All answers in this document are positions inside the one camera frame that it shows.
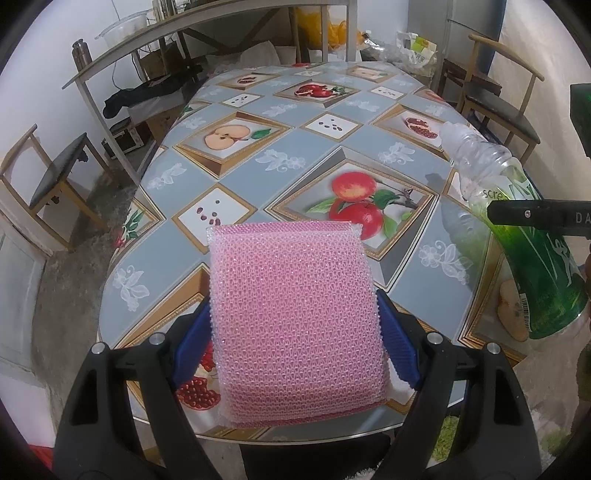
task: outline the white wall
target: white wall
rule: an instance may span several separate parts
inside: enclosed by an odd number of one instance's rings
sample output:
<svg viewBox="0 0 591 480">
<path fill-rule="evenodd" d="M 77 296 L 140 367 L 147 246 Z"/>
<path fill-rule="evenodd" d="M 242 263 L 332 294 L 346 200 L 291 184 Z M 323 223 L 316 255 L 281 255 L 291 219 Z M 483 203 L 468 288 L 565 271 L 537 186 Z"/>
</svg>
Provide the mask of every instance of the white wall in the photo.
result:
<svg viewBox="0 0 591 480">
<path fill-rule="evenodd" d="M 28 444 L 54 446 L 56 431 L 51 421 L 49 399 L 44 388 L 34 385 L 33 382 L 15 380 L 0 373 L 0 398 Z"/>
<path fill-rule="evenodd" d="M 149 0 L 116 0 L 115 3 L 121 17 L 151 5 Z M 35 123 L 41 145 L 52 158 L 83 132 L 87 132 L 91 142 L 103 151 L 100 146 L 103 135 L 76 86 L 70 85 L 66 90 L 61 87 L 77 73 L 72 43 L 83 38 L 92 57 L 97 58 L 107 48 L 104 40 L 95 40 L 95 36 L 116 20 L 115 10 L 108 0 L 53 0 L 33 22 L 0 75 L 0 105 L 4 115 L 1 156 Z M 111 81 L 112 72 L 110 67 L 89 81 L 90 91 L 100 108 L 104 106 L 103 101 L 117 91 Z M 139 85 L 130 57 L 117 63 L 115 83 L 121 88 Z M 109 124 L 124 117 L 125 112 L 121 112 Z M 7 176 L 28 202 L 44 171 L 40 158 L 32 148 L 27 148 Z M 86 197 L 100 174 L 100 167 L 91 159 L 87 163 L 78 162 L 70 180 Z M 68 238 L 77 210 L 67 199 L 60 200 L 59 205 L 46 207 L 41 216 Z"/>
<path fill-rule="evenodd" d="M 525 170 L 548 199 L 591 200 L 591 160 L 570 121 L 569 89 L 572 83 L 591 83 L 591 67 L 543 0 L 508 0 L 500 41 L 545 76 L 536 81 L 525 111 L 541 139 Z M 518 107 L 531 74 L 496 54 L 490 76 L 503 86 L 501 98 Z M 506 131 L 499 130 L 504 139 Z M 525 143 L 514 139 L 510 147 L 521 155 Z"/>
</svg>

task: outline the plastic container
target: plastic container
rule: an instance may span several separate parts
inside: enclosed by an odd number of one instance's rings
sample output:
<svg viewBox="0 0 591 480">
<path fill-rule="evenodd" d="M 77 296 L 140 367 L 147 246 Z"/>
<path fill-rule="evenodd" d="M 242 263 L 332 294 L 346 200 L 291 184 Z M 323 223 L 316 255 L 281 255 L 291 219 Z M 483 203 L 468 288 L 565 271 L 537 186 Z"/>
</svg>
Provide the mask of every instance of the plastic container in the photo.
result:
<svg viewBox="0 0 591 480">
<path fill-rule="evenodd" d="M 564 237 L 533 227 L 494 225 L 488 219 L 493 200 L 540 198 L 521 163 L 506 147 L 488 143 L 466 125 L 447 122 L 440 136 L 460 173 L 460 191 L 470 211 L 489 226 L 505 251 L 530 340 L 571 337 L 587 320 L 588 297 Z"/>
<path fill-rule="evenodd" d="M 107 46 L 113 48 L 138 30 L 147 27 L 147 15 L 150 11 L 151 9 L 143 10 L 122 18 L 121 20 L 117 20 L 117 22 L 109 25 L 97 37 L 95 37 L 95 40 L 102 37 L 105 39 Z"/>
</svg>

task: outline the metal screw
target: metal screw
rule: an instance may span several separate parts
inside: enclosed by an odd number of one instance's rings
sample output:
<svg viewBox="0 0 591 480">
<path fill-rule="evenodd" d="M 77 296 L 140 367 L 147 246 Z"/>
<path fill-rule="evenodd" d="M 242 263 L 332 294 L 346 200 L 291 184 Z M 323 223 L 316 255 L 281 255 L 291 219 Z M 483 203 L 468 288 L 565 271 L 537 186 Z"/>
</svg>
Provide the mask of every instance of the metal screw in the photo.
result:
<svg viewBox="0 0 591 480">
<path fill-rule="evenodd" d="M 90 349 L 90 351 L 92 353 L 94 353 L 95 355 L 102 353 L 104 350 L 105 350 L 105 344 L 103 342 L 95 343 Z"/>
<path fill-rule="evenodd" d="M 441 333 L 430 332 L 427 334 L 427 342 L 432 343 L 433 345 L 439 345 L 442 341 L 443 337 L 441 336 Z"/>
<path fill-rule="evenodd" d="M 152 345 L 160 345 L 164 342 L 166 336 L 162 332 L 156 332 L 150 335 L 150 343 Z"/>
<path fill-rule="evenodd" d="M 501 347 L 497 343 L 487 344 L 486 349 L 493 355 L 498 355 L 501 353 Z"/>
</svg>

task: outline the red cloth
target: red cloth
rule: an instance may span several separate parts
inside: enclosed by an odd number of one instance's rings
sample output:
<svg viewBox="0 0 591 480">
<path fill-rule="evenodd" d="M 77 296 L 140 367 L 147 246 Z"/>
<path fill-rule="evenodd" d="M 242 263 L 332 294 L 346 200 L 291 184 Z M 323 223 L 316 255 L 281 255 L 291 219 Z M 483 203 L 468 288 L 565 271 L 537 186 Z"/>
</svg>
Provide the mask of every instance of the red cloth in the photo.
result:
<svg viewBox="0 0 591 480">
<path fill-rule="evenodd" d="M 53 448 L 39 447 L 37 445 L 29 445 L 29 447 L 35 455 L 37 455 L 37 458 L 43 462 L 43 465 L 51 470 L 51 464 L 53 463 Z"/>
</svg>

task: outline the plastic bag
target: plastic bag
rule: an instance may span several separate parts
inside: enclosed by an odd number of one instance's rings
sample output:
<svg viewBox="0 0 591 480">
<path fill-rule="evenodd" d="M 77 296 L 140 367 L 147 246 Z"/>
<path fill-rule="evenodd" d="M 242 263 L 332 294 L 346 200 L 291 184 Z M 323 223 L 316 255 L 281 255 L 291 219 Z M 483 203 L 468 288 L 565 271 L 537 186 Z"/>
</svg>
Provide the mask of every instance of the plastic bag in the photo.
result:
<svg viewBox="0 0 591 480">
<path fill-rule="evenodd" d="M 304 12 L 296 8 L 298 26 L 306 32 L 308 37 L 308 48 L 315 50 L 322 48 L 322 17 L 320 9 Z M 329 17 L 329 48 L 337 49 L 347 43 L 347 22 L 343 20 L 340 24 L 330 22 Z M 361 32 L 357 32 L 357 44 L 363 43 Z"/>
<path fill-rule="evenodd" d="M 406 73 L 431 78 L 437 66 L 436 50 L 437 45 L 416 33 L 397 32 L 391 63 Z"/>
<path fill-rule="evenodd" d="M 363 36 L 365 47 L 361 50 L 364 60 L 387 61 L 411 75 L 432 78 L 437 66 L 437 45 L 419 37 L 416 33 L 398 32 L 396 45 L 370 38 L 370 31 Z"/>
</svg>

